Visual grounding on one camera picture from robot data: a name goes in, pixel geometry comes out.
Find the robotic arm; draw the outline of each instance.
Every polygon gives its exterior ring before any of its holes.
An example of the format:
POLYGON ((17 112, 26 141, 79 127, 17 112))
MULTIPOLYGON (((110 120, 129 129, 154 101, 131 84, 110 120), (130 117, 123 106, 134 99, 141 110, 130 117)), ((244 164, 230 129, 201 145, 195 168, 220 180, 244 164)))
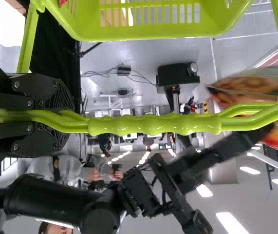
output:
POLYGON ((126 215, 152 218, 160 214, 173 214, 185 234, 211 234, 212 227, 199 210, 188 204, 186 193, 202 184, 208 168, 249 150, 272 127, 271 124, 254 131, 235 132, 201 153, 183 152, 184 156, 170 163, 155 154, 145 164, 126 172, 121 182, 103 193, 22 175, 0 191, 0 207, 7 215, 57 221, 78 228, 82 234, 115 234, 126 215), (162 184, 162 203, 141 173, 146 168, 151 168, 162 184))

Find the person's hand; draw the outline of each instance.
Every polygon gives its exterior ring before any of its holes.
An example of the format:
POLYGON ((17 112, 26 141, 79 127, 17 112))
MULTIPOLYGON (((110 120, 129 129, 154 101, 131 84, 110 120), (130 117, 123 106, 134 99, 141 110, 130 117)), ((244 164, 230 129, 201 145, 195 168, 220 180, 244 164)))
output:
POLYGON ((110 178, 111 180, 120 181, 120 180, 124 177, 124 174, 123 174, 123 172, 121 172, 121 171, 116 171, 116 172, 114 173, 114 170, 111 169, 111 171, 110 171, 110 173, 108 174, 108 176, 109 176, 109 178, 110 178))
POLYGON ((99 171, 96 168, 90 168, 88 172, 88 178, 87 178, 88 183, 91 183, 92 181, 102 180, 102 179, 103 179, 102 175, 99 173, 99 171))

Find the lime green shopping cart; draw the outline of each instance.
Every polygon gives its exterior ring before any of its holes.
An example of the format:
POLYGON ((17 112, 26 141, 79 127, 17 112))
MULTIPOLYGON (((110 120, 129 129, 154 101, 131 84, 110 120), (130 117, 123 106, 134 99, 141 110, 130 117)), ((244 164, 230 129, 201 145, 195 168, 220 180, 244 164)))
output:
MULTIPOLYGON (((59 0, 31 0, 25 26, 18 73, 30 66, 38 13, 48 10, 76 40, 116 41, 214 37, 230 31, 253 0, 69 0, 59 7, 59 0)), ((278 0, 272 0, 278 27, 278 0)), ((180 116, 147 115, 117 118, 84 118, 71 111, 52 113, 44 110, 0 110, 0 120, 42 122, 64 133, 132 132, 155 135, 176 132, 246 131, 278 120, 278 103, 250 103, 233 106, 218 114, 180 116), (252 114, 249 117, 235 117, 252 114)))

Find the orange snack package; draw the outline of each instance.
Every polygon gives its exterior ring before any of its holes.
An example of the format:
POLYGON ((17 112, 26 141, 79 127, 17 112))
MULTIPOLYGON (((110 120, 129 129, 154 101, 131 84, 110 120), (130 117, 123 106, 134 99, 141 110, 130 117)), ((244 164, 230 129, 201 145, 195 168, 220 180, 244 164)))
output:
MULTIPOLYGON (((224 78, 207 89, 221 109, 233 105, 278 101, 278 66, 257 68, 224 78)), ((278 121, 263 143, 278 150, 278 121)))

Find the person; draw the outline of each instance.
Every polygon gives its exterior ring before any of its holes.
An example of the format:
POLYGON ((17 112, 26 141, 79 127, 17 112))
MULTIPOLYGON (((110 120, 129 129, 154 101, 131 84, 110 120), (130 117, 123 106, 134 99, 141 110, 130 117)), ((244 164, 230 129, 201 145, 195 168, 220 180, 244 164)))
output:
POLYGON ((100 149, 106 157, 110 157, 111 154, 109 151, 111 150, 111 141, 110 134, 100 134, 98 135, 98 141, 100 145, 100 149))
POLYGON ((58 226, 56 224, 42 222, 38 234, 73 234, 73 229, 58 226))
POLYGON ((79 134, 71 134, 63 149, 53 153, 52 156, 34 159, 19 158, 17 176, 24 173, 38 174, 44 176, 45 180, 70 186, 78 185, 79 179, 89 183, 103 180, 103 175, 107 175, 113 181, 120 181, 123 178, 123 173, 114 172, 107 160, 101 156, 86 157, 86 160, 94 163, 95 167, 84 167, 84 163, 81 163, 79 159, 81 153, 86 152, 86 147, 83 137, 79 134))
POLYGON ((148 138, 148 135, 144 134, 143 136, 143 144, 147 147, 147 151, 152 151, 151 145, 154 144, 153 138, 148 138))

